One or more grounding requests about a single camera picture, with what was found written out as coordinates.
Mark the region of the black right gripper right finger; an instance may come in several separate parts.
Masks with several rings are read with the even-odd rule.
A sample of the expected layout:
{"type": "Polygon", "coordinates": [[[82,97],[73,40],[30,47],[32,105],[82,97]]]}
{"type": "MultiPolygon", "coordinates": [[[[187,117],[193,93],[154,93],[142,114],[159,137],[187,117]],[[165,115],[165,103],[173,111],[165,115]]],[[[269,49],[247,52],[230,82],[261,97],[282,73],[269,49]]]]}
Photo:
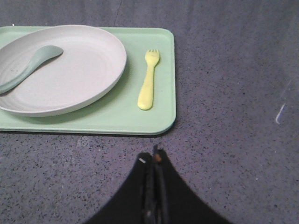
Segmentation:
{"type": "Polygon", "coordinates": [[[228,224],[204,203],[181,178],[167,153],[153,150],[158,224],[228,224]]]}

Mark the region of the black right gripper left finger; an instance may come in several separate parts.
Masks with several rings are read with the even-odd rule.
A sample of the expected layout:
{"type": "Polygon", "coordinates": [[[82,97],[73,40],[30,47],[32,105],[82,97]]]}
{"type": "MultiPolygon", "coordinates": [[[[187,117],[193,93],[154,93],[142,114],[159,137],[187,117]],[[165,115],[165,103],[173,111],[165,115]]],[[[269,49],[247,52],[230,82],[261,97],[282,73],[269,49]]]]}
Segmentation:
{"type": "Polygon", "coordinates": [[[140,153],[134,166],[114,196],[87,222],[89,224],[143,224],[146,172],[149,153],[140,153]]]}

